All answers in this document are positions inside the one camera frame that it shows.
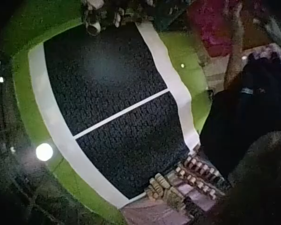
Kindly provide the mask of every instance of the pile of shoes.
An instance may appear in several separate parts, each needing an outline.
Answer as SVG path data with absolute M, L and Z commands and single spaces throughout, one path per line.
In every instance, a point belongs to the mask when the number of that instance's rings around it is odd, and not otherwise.
M 171 186 L 160 173 L 151 178 L 149 183 L 150 185 L 145 189 L 145 192 L 150 200 L 162 199 L 171 208 L 183 212 L 185 197 L 175 187 Z
M 231 187 L 216 168 L 200 157 L 189 156 L 183 165 L 178 164 L 176 171 L 179 172 L 180 170 L 185 170 L 188 174 L 187 180 L 192 180 L 190 182 L 192 186 L 196 183 L 192 179 L 194 177 L 202 179 L 205 183 L 208 183 L 211 187 L 215 187 L 215 189 L 218 189 L 222 193 L 227 192 Z
M 194 1 L 81 0 L 81 20 L 92 36 L 128 22 L 151 21 L 157 30 L 166 30 Z

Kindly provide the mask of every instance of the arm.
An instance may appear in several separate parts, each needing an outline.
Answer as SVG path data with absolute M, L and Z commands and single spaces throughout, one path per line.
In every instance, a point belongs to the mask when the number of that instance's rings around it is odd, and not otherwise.
M 224 89 L 229 89 L 237 82 L 239 73 L 242 71 L 242 51 L 244 29 L 240 18 L 242 4 L 238 4 L 232 16 L 231 54 L 224 77 Z
M 277 20 L 273 16 L 269 17 L 264 28 L 269 37 L 281 48 L 281 27 Z

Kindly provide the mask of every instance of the white border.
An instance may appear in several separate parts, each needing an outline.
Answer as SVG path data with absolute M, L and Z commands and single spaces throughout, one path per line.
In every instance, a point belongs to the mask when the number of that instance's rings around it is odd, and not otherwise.
M 144 22 L 137 24 L 137 28 L 151 51 L 158 72 L 177 103 L 183 138 L 190 150 L 190 154 L 193 154 L 193 148 L 200 142 L 200 138 L 193 124 L 192 97 L 179 74 L 172 66 L 168 49 L 160 39 L 152 23 Z
M 44 54 L 43 43 L 28 53 L 33 92 L 47 129 L 76 173 L 105 200 L 121 208 L 131 201 L 120 193 L 91 163 L 71 134 L 55 100 Z

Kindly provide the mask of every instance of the green floor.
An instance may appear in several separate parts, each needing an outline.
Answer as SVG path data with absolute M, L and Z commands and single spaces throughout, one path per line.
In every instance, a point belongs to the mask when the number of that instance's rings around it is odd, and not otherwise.
M 2 36 L 2 49 L 12 56 L 15 92 L 21 118 L 35 146 L 52 142 L 38 110 L 29 74 L 28 50 L 71 27 L 80 24 L 80 2 L 77 0 L 31 0 L 22 5 L 12 17 Z M 208 115 L 210 102 L 206 80 L 191 47 L 191 36 L 179 32 L 161 33 L 169 50 L 170 59 L 192 96 L 195 128 L 201 130 Z M 48 163 L 54 168 L 62 156 L 58 151 Z M 66 160 L 55 170 L 60 183 L 82 204 L 116 224 L 125 221 L 120 212 L 89 187 Z

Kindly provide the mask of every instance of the white stripe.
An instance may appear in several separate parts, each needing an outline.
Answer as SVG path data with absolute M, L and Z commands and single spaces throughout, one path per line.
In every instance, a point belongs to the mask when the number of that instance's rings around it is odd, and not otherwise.
M 242 90 L 240 92 L 244 93 L 244 94 L 249 94 L 249 95 L 252 95 L 254 93 L 253 89 L 250 89 L 250 88 L 242 88 Z
M 142 101 L 140 101 L 140 102 L 138 102 L 138 103 L 136 103 L 136 104 L 134 104 L 134 105 L 132 105 L 132 106 L 116 113 L 116 114 L 114 114 L 114 115 L 112 115 L 111 117 L 108 117 L 107 119 L 104 119 L 103 121 L 91 126 L 90 128 L 80 132 L 79 134 L 76 134 L 74 136 L 74 138 L 75 139 L 80 138 L 80 137 L 84 136 L 85 134 L 87 134 L 87 133 L 101 127 L 102 125 L 114 120 L 115 118 L 120 117 L 121 115 L 124 115 L 125 113 L 127 113 L 127 112 L 129 112 L 129 111 L 131 111 L 131 110 L 133 110 L 133 109 L 135 109 L 135 108 L 137 108 L 137 107 L 139 107 L 139 106 L 141 106 L 141 105 L 143 105 L 143 104 L 145 104 L 145 103 L 147 103 L 151 100 L 153 100 L 154 98 L 157 98 L 157 97 L 163 95 L 166 92 L 169 92 L 169 89 L 162 90 L 162 91 L 160 91 L 160 92 L 158 92 L 158 93 L 156 93 L 156 94 L 154 94 L 154 95 L 152 95 L 152 96 L 150 96 L 150 97 L 148 97 L 148 98 L 146 98 L 146 99 L 144 99 L 144 100 L 142 100 Z
M 151 51 L 158 72 L 177 103 L 184 141 L 192 154 L 193 148 L 200 142 L 199 135 L 193 125 L 191 111 L 192 97 L 179 74 L 172 66 L 168 49 L 153 28 L 152 23 L 145 22 L 137 25 L 137 28 Z
M 91 163 L 71 134 L 50 85 L 43 44 L 30 50 L 28 57 L 32 88 L 38 108 L 63 157 L 76 173 L 105 200 L 118 208 L 130 203 L 130 200 L 120 193 Z

